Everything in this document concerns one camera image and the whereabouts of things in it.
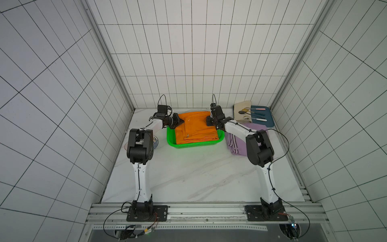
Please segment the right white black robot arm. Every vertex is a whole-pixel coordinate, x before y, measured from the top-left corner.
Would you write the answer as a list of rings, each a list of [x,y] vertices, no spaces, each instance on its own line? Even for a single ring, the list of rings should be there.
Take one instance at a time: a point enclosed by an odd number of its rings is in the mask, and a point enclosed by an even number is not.
[[[246,144],[247,157],[257,166],[259,183],[261,186],[261,216],[265,220],[272,220],[284,209],[282,199],[274,188],[274,180],[270,177],[271,165],[274,162],[274,149],[268,133],[265,130],[250,129],[232,118],[218,120],[215,117],[206,117],[207,126],[214,126],[217,130],[230,133]]]

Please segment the green plastic basket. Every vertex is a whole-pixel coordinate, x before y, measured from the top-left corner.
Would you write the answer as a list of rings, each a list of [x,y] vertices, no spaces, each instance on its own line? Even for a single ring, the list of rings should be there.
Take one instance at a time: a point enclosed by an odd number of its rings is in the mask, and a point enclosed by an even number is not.
[[[215,145],[223,141],[222,130],[208,127],[203,122],[188,122],[176,129],[167,128],[167,143],[174,148],[192,148]]]

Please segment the orange pants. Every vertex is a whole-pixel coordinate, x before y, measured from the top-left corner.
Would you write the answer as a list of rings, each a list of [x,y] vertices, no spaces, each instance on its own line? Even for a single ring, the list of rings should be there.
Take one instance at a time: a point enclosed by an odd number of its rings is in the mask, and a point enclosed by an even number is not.
[[[191,144],[219,140],[214,126],[206,125],[206,117],[210,112],[190,112],[180,114],[184,123],[175,129],[176,144]]]

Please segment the purple pants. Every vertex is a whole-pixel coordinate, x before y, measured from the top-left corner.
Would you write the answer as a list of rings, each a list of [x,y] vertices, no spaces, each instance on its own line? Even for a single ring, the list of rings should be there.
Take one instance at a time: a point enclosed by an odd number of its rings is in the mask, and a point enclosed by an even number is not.
[[[252,130],[267,130],[268,128],[265,125],[255,124],[255,123],[243,123],[249,129]],[[228,149],[231,153],[235,155],[247,156],[247,147],[244,140],[238,138],[237,136],[225,132],[224,133]]]

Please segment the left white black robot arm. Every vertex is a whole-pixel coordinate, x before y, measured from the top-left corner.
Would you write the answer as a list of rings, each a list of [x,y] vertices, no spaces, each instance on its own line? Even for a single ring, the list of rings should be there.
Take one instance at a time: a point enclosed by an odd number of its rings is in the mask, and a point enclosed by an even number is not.
[[[163,128],[171,130],[182,125],[184,121],[177,113],[164,115],[155,113],[150,123],[143,128],[130,129],[127,145],[127,157],[135,172],[136,195],[132,202],[131,213],[154,214],[152,193],[150,189],[147,163],[154,155],[154,134]]]

